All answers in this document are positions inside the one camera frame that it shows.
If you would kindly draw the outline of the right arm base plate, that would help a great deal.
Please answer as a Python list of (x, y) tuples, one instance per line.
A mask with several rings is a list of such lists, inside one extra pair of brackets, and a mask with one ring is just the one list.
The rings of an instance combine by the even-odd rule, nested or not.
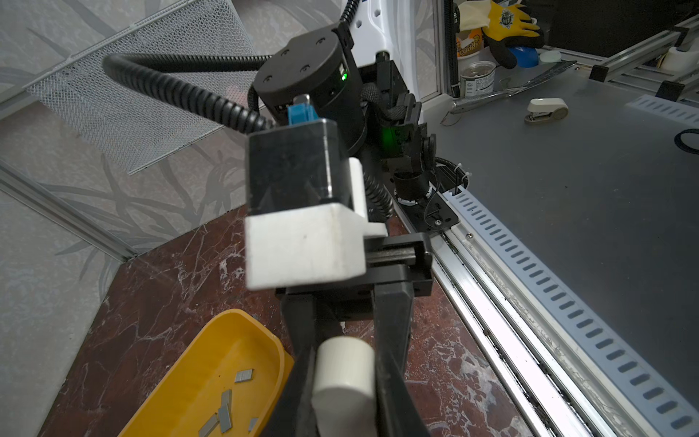
[(435, 235), (460, 223), (445, 199), (447, 194), (464, 192), (469, 185), (470, 174), (460, 164), (437, 158), (434, 169), (420, 174), (396, 173), (392, 181), (396, 208), (415, 232)]

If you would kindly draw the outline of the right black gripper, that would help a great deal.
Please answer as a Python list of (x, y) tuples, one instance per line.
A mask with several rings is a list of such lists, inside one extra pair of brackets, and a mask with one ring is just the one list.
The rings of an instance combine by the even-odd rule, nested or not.
[(433, 247), (429, 235), (413, 233), (368, 241), (366, 272), (338, 282), (277, 289), (281, 313), (294, 351), (289, 378), (263, 436), (316, 436), (311, 404), (317, 351), (320, 346), (318, 302), (339, 322), (369, 320), (371, 295), (379, 285), (406, 282), (416, 297), (433, 289)]

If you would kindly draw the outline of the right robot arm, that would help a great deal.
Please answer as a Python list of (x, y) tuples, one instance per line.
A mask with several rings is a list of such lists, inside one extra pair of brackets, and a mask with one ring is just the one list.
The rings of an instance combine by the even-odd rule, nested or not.
[(391, 54), (355, 58), (340, 20), (271, 56), (112, 54), (116, 83), (248, 138), (247, 286), (296, 305), (316, 300), (339, 319), (406, 319), (431, 290), (424, 238), (389, 236), (402, 201), (433, 200), (435, 137)]

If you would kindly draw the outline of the yellow plastic tray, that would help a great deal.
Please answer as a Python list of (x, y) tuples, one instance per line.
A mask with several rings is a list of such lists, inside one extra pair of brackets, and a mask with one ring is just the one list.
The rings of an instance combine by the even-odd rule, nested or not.
[[(209, 436), (260, 436), (293, 367), (280, 339), (242, 310), (215, 316), (189, 344), (122, 430), (124, 436), (198, 436), (232, 390), (232, 430)], [(253, 369), (253, 379), (235, 383)]]

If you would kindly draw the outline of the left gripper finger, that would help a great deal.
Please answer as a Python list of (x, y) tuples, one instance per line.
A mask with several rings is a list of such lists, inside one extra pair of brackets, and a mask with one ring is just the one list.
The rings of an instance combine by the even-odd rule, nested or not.
[(381, 436), (428, 436), (404, 380), (414, 290), (409, 282), (380, 284), (372, 294)]

